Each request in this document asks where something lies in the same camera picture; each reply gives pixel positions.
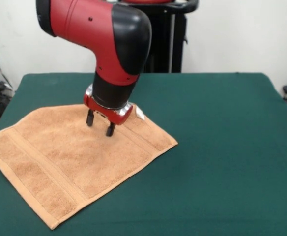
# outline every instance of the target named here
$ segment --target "black stand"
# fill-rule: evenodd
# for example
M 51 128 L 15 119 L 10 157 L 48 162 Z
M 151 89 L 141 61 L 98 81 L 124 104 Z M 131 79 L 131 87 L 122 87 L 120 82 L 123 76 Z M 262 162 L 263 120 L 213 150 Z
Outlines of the black stand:
M 152 41 L 144 73 L 181 73 L 183 45 L 184 41 L 187 42 L 185 14 L 195 11 L 198 3 L 198 0 L 185 3 L 174 0 L 163 4 L 126 3 L 143 11 L 151 22 Z
M 152 42 L 145 73 L 181 73 L 186 32 L 184 14 L 149 15 Z

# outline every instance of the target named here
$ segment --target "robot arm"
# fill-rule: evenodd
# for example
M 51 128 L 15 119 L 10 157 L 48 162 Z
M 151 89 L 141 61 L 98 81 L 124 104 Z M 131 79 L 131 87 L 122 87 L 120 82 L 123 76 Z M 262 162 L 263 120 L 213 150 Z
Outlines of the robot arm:
M 84 103 L 89 107 L 87 123 L 93 112 L 115 125 L 129 117 L 128 99 L 144 69 L 151 45 L 151 24 L 140 10 L 102 0 L 36 0 L 41 28 L 92 50 L 96 56 L 93 83 L 86 90 Z

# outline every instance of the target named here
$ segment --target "brown towel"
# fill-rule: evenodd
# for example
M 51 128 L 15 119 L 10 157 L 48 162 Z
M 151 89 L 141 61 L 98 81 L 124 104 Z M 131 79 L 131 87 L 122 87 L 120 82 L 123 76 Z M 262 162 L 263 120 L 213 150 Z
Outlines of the brown towel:
M 109 122 L 95 114 L 88 127 L 85 105 L 37 109 L 0 131 L 0 170 L 55 229 L 177 145 L 135 110 L 106 137 Z

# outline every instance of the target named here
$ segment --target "green felt surface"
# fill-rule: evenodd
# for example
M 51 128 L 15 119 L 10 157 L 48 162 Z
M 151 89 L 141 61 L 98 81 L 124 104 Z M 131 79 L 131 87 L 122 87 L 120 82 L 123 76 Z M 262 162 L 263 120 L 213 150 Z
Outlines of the green felt surface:
M 0 130 L 82 103 L 92 77 L 26 75 Z M 0 235 L 287 236 L 287 107 L 265 75 L 144 74 L 131 101 L 178 146 L 54 231 L 0 172 Z

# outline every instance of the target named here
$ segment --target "towel tag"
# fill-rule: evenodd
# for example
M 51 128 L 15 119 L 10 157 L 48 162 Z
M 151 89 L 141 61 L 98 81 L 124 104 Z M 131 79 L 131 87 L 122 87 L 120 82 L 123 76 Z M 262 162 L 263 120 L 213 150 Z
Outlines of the towel tag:
M 136 116 L 138 118 L 144 120 L 144 113 L 137 105 L 136 105 Z

